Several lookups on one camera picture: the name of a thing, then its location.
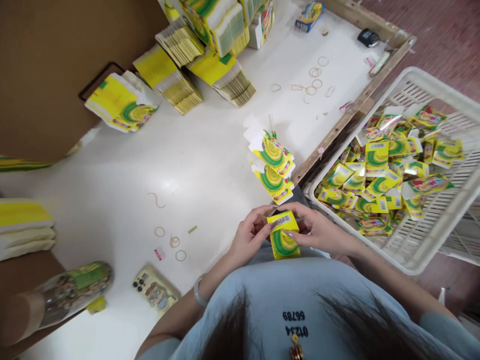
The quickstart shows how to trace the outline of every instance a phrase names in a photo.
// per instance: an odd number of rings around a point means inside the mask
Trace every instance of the rubber band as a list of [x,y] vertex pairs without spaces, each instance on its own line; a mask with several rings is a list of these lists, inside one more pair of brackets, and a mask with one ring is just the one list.
[[[315,87],[314,82],[316,82],[316,81],[319,81],[319,82],[320,82],[320,86],[319,86],[319,87]],[[313,80],[313,81],[311,82],[311,87],[312,87],[312,88],[315,88],[315,89],[320,89],[323,85],[324,85],[324,83],[323,83],[322,80],[320,80],[320,79],[315,79],[315,80]]]
[[308,75],[310,75],[312,78],[318,78],[321,74],[322,74],[322,69],[318,67],[312,67],[308,72]]
[[327,98],[331,97],[331,96],[333,95],[334,91],[335,91],[335,86],[330,86],[330,87],[328,88],[328,90],[326,91],[325,96],[326,96]]
[[295,84],[292,84],[292,85],[290,85],[290,89],[291,89],[292,91],[297,91],[297,90],[303,90],[303,89],[305,89],[305,88],[304,88],[303,85],[295,85]]
[[276,92],[279,91],[281,88],[282,88],[282,86],[279,85],[279,84],[272,84],[272,85],[270,85],[270,90],[272,91],[272,93],[276,93]]
[[[325,59],[325,60],[326,60],[326,64],[321,64],[321,63],[320,63],[320,59]],[[325,56],[320,56],[320,57],[317,59],[316,62],[317,62],[318,65],[320,65],[321,67],[325,67],[325,66],[327,66],[327,65],[329,64],[329,60],[328,60]]]
[[156,207],[157,207],[157,208],[163,209],[164,207],[167,206],[167,205],[159,206],[159,199],[157,198],[157,194],[154,193],[154,192],[149,192],[147,195],[150,195],[150,194],[152,194],[153,196],[155,196],[155,204],[156,204]]
[[[315,92],[313,94],[309,93],[310,88],[315,89]],[[307,95],[313,96],[317,93],[317,89],[314,86],[309,86],[309,87],[305,88],[305,92],[306,92]]]
[[[162,230],[163,230],[163,235],[162,235],[162,236],[160,236],[160,235],[157,234],[157,229],[162,229]],[[165,229],[164,229],[163,227],[161,227],[161,226],[157,226],[153,232],[154,232],[155,235],[156,235],[157,237],[159,237],[159,238],[163,238],[163,237],[165,236]]]
[[[183,257],[182,260],[179,259],[179,253],[183,253],[185,256]],[[185,259],[187,258],[187,253],[183,250],[178,250],[176,253],[175,253],[175,259],[178,261],[178,262],[182,262],[182,261],[185,261]]]
[[178,248],[179,245],[180,245],[180,238],[178,236],[174,236],[173,234],[170,235],[170,247],[172,249],[175,249],[175,248]]

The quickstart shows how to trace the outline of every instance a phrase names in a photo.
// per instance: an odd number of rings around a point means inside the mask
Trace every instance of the light blue shirt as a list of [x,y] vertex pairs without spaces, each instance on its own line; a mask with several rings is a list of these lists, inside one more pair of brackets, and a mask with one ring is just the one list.
[[183,341],[168,339],[140,360],[191,360],[200,357],[209,334],[242,288],[249,299],[249,331],[261,342],[264,359],[290,360],[292,331],[300,334],[306,360],[356,359],[345,346],[341,331],[318,294],[348,302],[351,294],[373,305],[374,295],[412,332],[423,336],[451,359],[480,359],[480,342],[459,322],[435,313],[425,314],[420,326],[387,292],[348,265],[325,258],[309,248],[302,257],[272,261],[271,247],[262,247],[248,266],[232,272],[213,294],[200,321]]

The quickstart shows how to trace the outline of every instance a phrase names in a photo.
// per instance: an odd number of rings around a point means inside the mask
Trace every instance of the phone case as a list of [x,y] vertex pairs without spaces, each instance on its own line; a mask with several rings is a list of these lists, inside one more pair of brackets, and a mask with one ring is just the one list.
[[181,297],[180,292],[149,264],[138,273],[132,285],[160,317]]

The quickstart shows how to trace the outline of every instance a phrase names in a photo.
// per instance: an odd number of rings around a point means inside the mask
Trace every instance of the wooden board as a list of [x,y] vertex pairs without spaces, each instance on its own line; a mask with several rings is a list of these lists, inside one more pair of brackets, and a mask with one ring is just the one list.
[[374,102],[371,101],[370,97],[382,85],[387,76],[400,63],[417,40],[415,36],[408,35],[397,26],[386,22],[378,15],[357,5],[353,1],[326,0],[325,7],[350,23],[359,26],[361,29],[368,27],[374,30],[383,41],[386,41],[395,50],[383,68],[336,123],[336,126],[334,126],[318,146],[313,149],[306,161],[295,169],[291,176],[295,185],[302,185],[303,182],[315,172],[322,157],[325,157],[318,149],[323,149],[323,154],[331,152],[332,142],[345,130],[346,126],[349,125],[349,127],[353,128],[354,125],[362,119],[362,114],[365,115],[371,110]]
[[110,61],[130,69],[167,25],[157,0],[0,2],[0,155],[60,160],[99,121],[77,94]]

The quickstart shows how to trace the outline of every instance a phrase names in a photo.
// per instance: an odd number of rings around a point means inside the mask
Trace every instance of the brown cardboard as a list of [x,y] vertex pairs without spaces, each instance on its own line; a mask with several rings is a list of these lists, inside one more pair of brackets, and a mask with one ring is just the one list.
[[100,120],[78,93],[167,26],[157,0],[0,1],[0,155],[60,160]]

